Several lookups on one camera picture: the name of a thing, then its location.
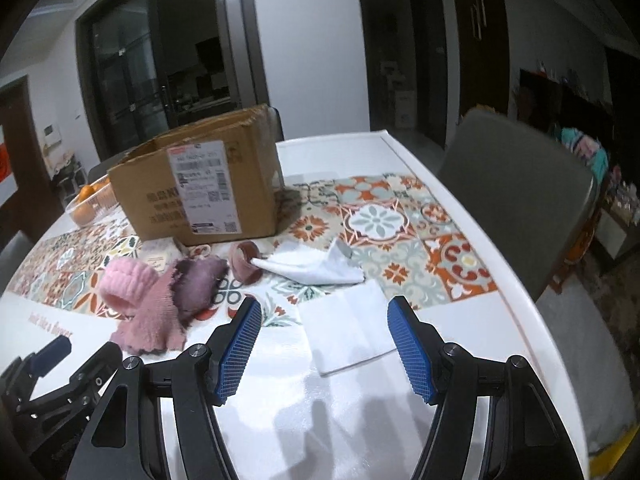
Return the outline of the pink knit cloth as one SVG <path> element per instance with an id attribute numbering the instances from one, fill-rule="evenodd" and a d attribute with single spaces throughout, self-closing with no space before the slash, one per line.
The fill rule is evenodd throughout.
<path id="1" fill-rule="evenodd" d="M 180 276 L 177 263 L 173 263 L 143 298 L 134 317 L 119 323 L 111 342 L 133 356 L 182 350 L 186 332 L 172 289 Z"/>

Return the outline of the purple knit cloth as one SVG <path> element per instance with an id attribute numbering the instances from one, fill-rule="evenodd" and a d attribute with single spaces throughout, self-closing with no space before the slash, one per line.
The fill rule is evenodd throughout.
<path id="1" fill-rule="evenodd" d="M 217 256 L 184 258 L 176 263 L 170 290 L 182 325 L 209 308 L 227 271 L 227 261 Z"/>

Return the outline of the dusty pink small headband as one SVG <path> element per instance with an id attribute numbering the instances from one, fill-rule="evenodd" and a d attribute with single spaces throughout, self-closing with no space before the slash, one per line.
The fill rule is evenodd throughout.
<path id="1" fill-rule="evenodd" d="M 262 278 L 262 269 L 255 266 L 254 259 L 260 258 L 257 245 L 250 240 L 243 240 L 231 245 L 229 249 L 229 266 L 236 280 L 243 285 L 254 284 Z"/>

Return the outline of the white cloth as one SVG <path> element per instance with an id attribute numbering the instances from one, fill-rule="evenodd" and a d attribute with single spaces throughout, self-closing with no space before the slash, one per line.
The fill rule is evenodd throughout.
<path id="1" fill-rule="evenodd" d="M 352 261 L 352 248 L 339 238 L 332 240 L 327 250 L 286 240 L 267 258 L 254 257 L 250 263 L 302 285 L 357 285 L 366 280 L 363 270 Z"/>

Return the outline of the fluffy pink headband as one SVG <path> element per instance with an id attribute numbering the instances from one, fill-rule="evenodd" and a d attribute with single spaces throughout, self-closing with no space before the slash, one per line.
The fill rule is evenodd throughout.
<path id="1" fill-rule="evenodd" d="M 99 293 L 107 307 L 133 318 L 159 277 L 157 270 L 139 259 L 117 258 L 106 266 Z"/>

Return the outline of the grey chair near left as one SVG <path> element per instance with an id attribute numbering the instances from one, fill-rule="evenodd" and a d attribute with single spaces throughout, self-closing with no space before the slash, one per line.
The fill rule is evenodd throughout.
<path id="1" fill-rule="evenodd" d="M 6 290 L 11 278 L 33 247 L 32 241 L 22 231 L 18 231 L 4 246 L 0 256 L 0 292 Z"/>

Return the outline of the basket of oranges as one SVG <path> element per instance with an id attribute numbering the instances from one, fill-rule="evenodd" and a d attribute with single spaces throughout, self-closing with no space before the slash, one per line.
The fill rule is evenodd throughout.
<path id="1" fill-rule="evenodd" d="M 65 212 L 72 221 L 84 228 L 96 220 L 104 218 L 118 206 L 111 180 L 107 176 L 100 177 L 93 184 L 83 186 L 79 193 L 65 207 Z"/>

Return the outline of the small shelf rack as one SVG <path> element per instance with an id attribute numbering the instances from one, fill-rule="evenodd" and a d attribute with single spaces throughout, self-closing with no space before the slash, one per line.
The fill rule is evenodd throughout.
<path id="1" fill-rule="evenodd" d="M 73 153 L 66 154 L 55 168 L 52 177 L 53 191 L 65 208 L 88 184 L 85 168 Z"/>

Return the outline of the red fu door poster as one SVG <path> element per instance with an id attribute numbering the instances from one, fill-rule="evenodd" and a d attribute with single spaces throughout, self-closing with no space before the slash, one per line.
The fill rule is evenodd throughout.
<path id="1" fill-rule="evenodd" d="M 6 139 L 4 138 L 3 127 L 0 126 L 0 182 L 8 180 L 13 174 L 11 159 L 8 148 L 6 147 Z"/>

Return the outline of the white folded napkin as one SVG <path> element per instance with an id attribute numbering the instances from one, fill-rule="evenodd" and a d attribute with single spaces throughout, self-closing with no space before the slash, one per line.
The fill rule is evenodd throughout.
<path id="1" fill-rule="evenodd" d="M 319 374 L 326 376 L 392 352 L 387 307 L 375 280 L 303 302 L 299 317 Z"/>

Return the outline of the grey chair right side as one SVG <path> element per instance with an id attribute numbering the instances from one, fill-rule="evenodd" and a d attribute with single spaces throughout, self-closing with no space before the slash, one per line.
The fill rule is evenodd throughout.
<path id="1" fill-rule="evenodd" d="M 473 108 L 437 174 L 533 300 L 576 242 L 597 196 L 593 173 L 550 136 Z"/>

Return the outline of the cardboard box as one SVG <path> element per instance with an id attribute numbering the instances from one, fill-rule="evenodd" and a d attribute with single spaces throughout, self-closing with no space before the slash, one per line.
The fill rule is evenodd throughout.
<path id="1" fill-rule="evenodd" d="M 283 176 L 268 105 L 192 122 L 129 152 L 108 170 L 140 240 L 183 245 L 271 236 Z"/>

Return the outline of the patterned table runner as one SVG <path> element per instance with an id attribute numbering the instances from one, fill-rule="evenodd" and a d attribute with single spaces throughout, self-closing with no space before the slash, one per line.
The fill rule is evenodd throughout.
<path id="1" fill-rule="evenodd" d="M 327 250 L 334 240 L 387 298 L 411 307 L 450 304 L 496 290 L 487 266 L 446 209 L 419 179 L 405 174 L 319 180 L 284 188 L 278 232 L 256 242 L 262 258 L 284 248 Z M 143 256 L 122 212 L 40 240 L 9 282 L 9 292 L 65 311 L 119 318 L 99 295 L 117 258 Z"/>

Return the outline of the grey chair behind table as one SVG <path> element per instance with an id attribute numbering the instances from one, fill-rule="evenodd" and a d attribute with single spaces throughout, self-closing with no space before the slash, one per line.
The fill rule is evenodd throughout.
<path id="1" fill-rule="evenodd" d="M 282 120 L 279 111 L 275 107 L 268 107 L 269 127 L 273 136 L 273 140 L 281 142 L 284 140 Z"/>

